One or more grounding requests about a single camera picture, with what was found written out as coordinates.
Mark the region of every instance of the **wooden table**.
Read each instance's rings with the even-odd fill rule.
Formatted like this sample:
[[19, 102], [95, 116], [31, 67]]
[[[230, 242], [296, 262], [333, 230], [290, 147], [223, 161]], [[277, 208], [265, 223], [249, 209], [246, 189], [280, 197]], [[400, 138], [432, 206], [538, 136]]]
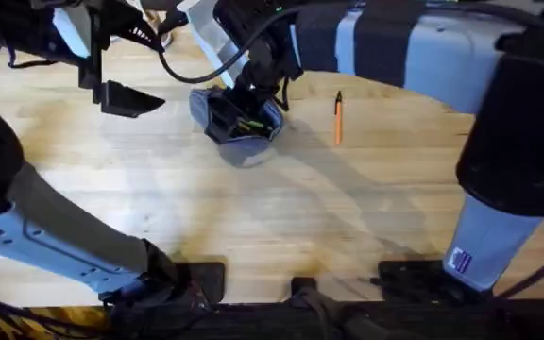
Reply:
[[[210, 70], [187, 30], [168, 58], [187, 76]], [[190, 87], [141, 46], [116, 42], [104, 56], [105, 78], [167, 100], [137, 120], [100, 113], [73, 67], [12, 71], [6, 61], [0, 55], [0, 114], [26, 158], [114, 228], [175, 260], [226, 263], [226, 302], [281, 301], [295, 275], [318, 277], [334, 298], [378, 299], [367, 281], [379, 260], [437, 259], [451, 241], [464, 200], [454, 166], [473, 118], [431, 99], [350, 76], [305, 75], [290, 87], [288, 124], [262, 162], [237, 168], [191, 119]], [[338, 90], [345, 132], [336, 147]], [[543, 264], [544, 225], [498, 290]], [[544, 298], [544, 281], [520, 296]], [[78, 282], [4, 258], [0, 299], [97, 302]]]

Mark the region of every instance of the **label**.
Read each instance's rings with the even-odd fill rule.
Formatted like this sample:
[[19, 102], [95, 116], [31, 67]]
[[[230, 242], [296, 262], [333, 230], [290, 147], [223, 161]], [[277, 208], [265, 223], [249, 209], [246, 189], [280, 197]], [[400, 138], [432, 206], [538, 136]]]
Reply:
[[455, 247], [450, 255], [449, 267], [461, 274], [465, 274], [471, 263], [471, 255], [459, 247]]

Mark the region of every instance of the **orange pen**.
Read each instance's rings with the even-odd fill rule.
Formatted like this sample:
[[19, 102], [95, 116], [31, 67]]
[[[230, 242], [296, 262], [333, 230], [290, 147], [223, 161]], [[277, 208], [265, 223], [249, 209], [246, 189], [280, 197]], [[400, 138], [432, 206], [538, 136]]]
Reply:
[[335, 145], [341, 144], [341, 138], [343, 134], [343, 97], [341, 96], [341, 91], [337, 93], [337, 98], [335, 98]]

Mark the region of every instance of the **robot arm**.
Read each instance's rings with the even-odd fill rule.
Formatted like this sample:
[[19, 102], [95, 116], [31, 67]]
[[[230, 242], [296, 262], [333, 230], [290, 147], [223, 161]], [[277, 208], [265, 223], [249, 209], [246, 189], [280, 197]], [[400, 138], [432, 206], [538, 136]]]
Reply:
[[[116, 6], [114, 0], [103, 2], [110, 3], [109, 9]], [[411, 0], [202, 3], [212, 6], [194, 9], [209, 10], [230, 40], [223, 47], [228, 48], [225, 53], [243, 47], [262, 22], [279, 19], [249, 46], [240, 74], [225, 77], [232, 87], [210, 99], [208, 131], [216, 141], [228, 138], [224, 134], [236, 126], [239, 115], [257, 113], [269, 102], [282, 79], [296, 79], [305, 71], [379, 80], [476, 114], [457, 166], [466, 206], [441, 266], [448, 278], [468, 290], [481, 293], [492, 288], [544, 219], [542, 18], [512, 8]], [[110, 96], [114, 89], [126, 94], [123, 98], [144, 99], [120, 84], [104, 86], [98, 71], [99, 52], [113, 33], [160, 51], [135, 12], [125, 6], [114, 13], [88, 7], [92, 37], [89, 43], [72, 44], [71, 36], [84, 34], [80, 29], [62, 33], [60, 23], [52, 30], [52, 8], [41, 9], [43, 19], [32, 22], [19, 16], [18, 6], [28, 10], [25, 1], [0, 0], [0, 5], [6, 9], [0, 8], [0, 13], [7, 14], [0, 15], [0, 43], [78, 65], [79, 78], [84, 80], [80, 84], [94, 91], [94, 101], [121, 100]], [[76, 23], [70, 16], [70, 22]], [[188, 13], [188, 17], [194, 24], [197, 16]], [[24, 26], [39, 34], [13, 30]], [[143, 28], [145, 41], [128, 35], [136, 27]], [[44, 45], [48, 42], [55, 48], [48, 50]], [[81, 57], [81, 50], [89, 56]], [[118, 108], [135, 116], [145, 108], [140, 107]], [[9, 137], [13, 133], [1, 120], [0, 132], [7, 135], [9, 145], [16, 145], [0, 163], [0, 254], [83, 281], [112, 302], [169, 296], [177, 277], [162, 252], [112, 230], [54, 192], [25, 163], [17, 139]]]
[[102, 81], [101, 53], [111, 36], [162, 49], [155, 32], [137, 9], [118, 0], [0, 0], [0, 46], [39, 56], [48, 65], [63, 62], [78, 69], [78, 86], [91, 90], [102, 112], [136, 118], [164, 100], [118, 82]]
[[[540, 13], [544, 4], [537, 5]], [[457, 165], [466, 204], [442, 266], [465, 290], [490, 291], [544, 220], [543, 17], [492, 4], [409, 0], [219, 0], [213, 16], [241, 47], [262, 22], [291, 8], [298, 13], [249, 48], [249, 62], [226, 92], [229, 103], [210, 101], [210, 116], [219, 117], [210, 125], [227, 124], [208, 128], [218, 133], [213, 139], [225, 141], [234, 126], [229, 117], [258, 112], [253, 103], [262, 105], [281, 79], [304, 71], [381, 81], [475, 114]], [[380, 263], [382, 279], [413, 263], [390, 264]]]

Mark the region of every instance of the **wire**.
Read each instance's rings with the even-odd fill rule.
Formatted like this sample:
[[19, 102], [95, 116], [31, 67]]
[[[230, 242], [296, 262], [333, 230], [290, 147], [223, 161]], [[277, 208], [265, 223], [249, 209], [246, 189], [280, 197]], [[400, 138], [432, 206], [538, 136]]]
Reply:
[[[165, 55], [163, 54], [164, 50], [159, 49], [159, 59], [161, 60], [162, 67], [165, 71], [173, 77], [175, 80], [187, 83], [187, 84], [200, 84], [209, 80], [212, 80], [216, 77], [219, 77], [221, 74], [226, 72], [239, 58], [241, 58], [245, 52], [251, 47], [253, 43], [259, 38], [259, 36], [264, 33], [270, 26], [275, 24], [278, 20], [283, 19], [289, 15], [297, 14], [300, 11], [319, 6], [319, 4], [308, 4], [300, 5], [292, 8], [287, 8], [281, 12], [278, 12], [268, 18], [259, 28], [249, 36], [243, 46], [230, 58], [228, 61], [224, 62], [215, 71], [209, 73], [205, 76], [199, 76], [194, 78], [188, 78], [181, 76], [176, 73], [174, 70], [169, 67]], [[447, 2], [446, 0], [432, 0], [425, 3], [426, 9], [441, 9], [441, 10], [450, 10], [450, 11], [460, 11], [460, 12], [469, 12], [469, 13], [480, 13], [491, 16], [500, 17], [515, 23], [521, 24], [523, 26], [535, 26], [544, 28], [544, 19], [541, 17], [534, 16], [528, 12], [516, 9], [509, 8], [500, 5], [487, 4], [484, 1], [469, 1], [469, 2]]]
[[[88, 326], [82, 326], [70, 322], [60, 321], [55, 318], [42, 316], [38, 314], [34, 314], [26, 309], [13, 307], [10, 305], [7, 305], [3, 302], [0, 302], [0, 314], [3, 315], [15, 315], [18, 317], [21, 317], [23, 319], [34, 321], [38, 324], [40, 324], [44, 329], [51, 332], [53, 335], [60, 337], [60, 338], [66, 338], [66, 339], [73, 339], [73, 340], [86, 340], [86, 339], [95, 339], [95, 338], [103, 338], [103, 339], [129, 339], [128, 336], [121, 334], [119, 331], [102, 331], [99, 329], [95, 329], [93, 327]], [[212, 313], [206, 313], [200, 316], [197, 316], [190, 322], [188, 322], [186, 325], [182, 326], [179, 329], [172, 330], [171, 335], [165, 334], [161, 336], [141, 336], [141, 340], [168, 340], [170, 337], [178, 337], [184, 332], [190, 330], [196, 323], [202, 321], [205, 319], [206, 316], [211, 315]], [[54, 329], [54, 327], [61, 327], [66, 330], [65, 332], [58, 331]], [[69, 331], [75, 331], [82, 333], [84, 335], [72, 335], [69, 334]]]
[[[81, 332], [81, 333], [86, 334], [86, 335], [88, 335], [88, 334], [90, 335], [90, 337], [82, 337], [81, 339], [91, 338], [91, 337], [110, 338], [109, 334], [104, 333], [101, 330], [98, 330], [98, 329], [95, 329], [95, 328], [92, 328], [92, 327], [77, 325], [77, 324], [70, 323], [70, 322], [60, 321], [60, 320], [57, 320], [57, 319], [54, 319], [54, 318], [51, 318], [51, 317], [47, 317], [47, 316], [37, 315], [37, 314], [34, 314], [34, 313], [32, 313], [30, 311], [27, 311], [25, 309], [18, 308], [18, 307], [13, 307], [13, 306], [7, 305], [7, 304], [2, 303], [2, 302], [0, 302], [0, 313], [2, 313], [4, 315], [15, 315], [15, 316], [18, 316], [18, 317], [21, 317], [21, 318], [25, 318], [27, 320], [35, 321], [35, 322], [41, 324], [46, 329], [49, 326], [56, 326], [56, 327], [63, 327], [64, 329], [67, 329], [67, 330], [73, 330], [73, 331], [76, 331], [76, 332]], [[74, 335], [70, 335], [70, 334], [64, 335], [63, 333], [62, 333], [61, 336], [68, 337], [70, 339], [75, 338]]]
[[13, 47], [10, 45], [7, 46], [8, 53], [9, 53], [9, 61], [8, 61], [8, 67], [10, 69], [25, 69], [29, 67], [35, 67], [35, 66], [50, 66], [55, 63], [58, 63], [57, 61], [52, 60], [33, 60], [33, 61], [27, 61], [23, 63], [16, 63], [16, 50], [14, 50]]
[[506, 291], [502, 292], [500, 295], [495, 297], [495, 300], [506, 300], [510, 297], [514, 296], [515, 294], [527, 289], [528, 287], [531, 287], [532, 285], [538, 283], [539, 281], [544, 279], [544, 265], [538, 270], [533, 273], [528, 278], [521, 280], [520, 282], [514, 284], [511, 288], [507, 289]]
[[238, 52], [236, 52], [236, 54], [234, 54], [234, 56], [232, 56], [232, 58], [224, 62], [222, 66], [220, 66], [217, 70], [209, 73], [208, 75], [199, 76], [195, 78], [188, 78], [185, 76], [181, 76], [177, 74], [176, 72], [174, 72], [174, 70], [172, 70], [171, 67], [169, 67], [167, 60], [165, 59], [165, 55], [163, 54], [161, 50], [159, 51], [159, 59], [161, 60], [162, 67], [165, 69], [165, 71], [167, 71], [167, 73], [177, 81], [187, 83], [187, 84], [200, 84], [200, 83], [215, 79], [219, 77], [221, 74], [223, 74], [224, 72], [226, 72], [230, 67], [232, 67], [232, 65], [234, 65], [234, 63], [238, 61], [238, 59], [241, 58], [245, 54], [245, 52], [251, 47], [251, 45], [255, 43], [255, 41], [257, 41], [260, 35], [264, 33], [264, 31], [266, 31], [270, 26], [272, 26], [278, 20], [285, 18], [289, 15], [297, 14], [303, 9], [310, 8], [313, 6], [316, 6], [316, 5], [310, 4], [310, 5], [295, 6], [293, 8], [288, 8], [274, 14], [273, 16], [268, 18], [268, 20], [266, 20], [258, 29], [256, 29], [253, 34], [251, 34], [249, 39], [246, 40], [243, 46], [241, 46], [241, 48], [238, 50]]

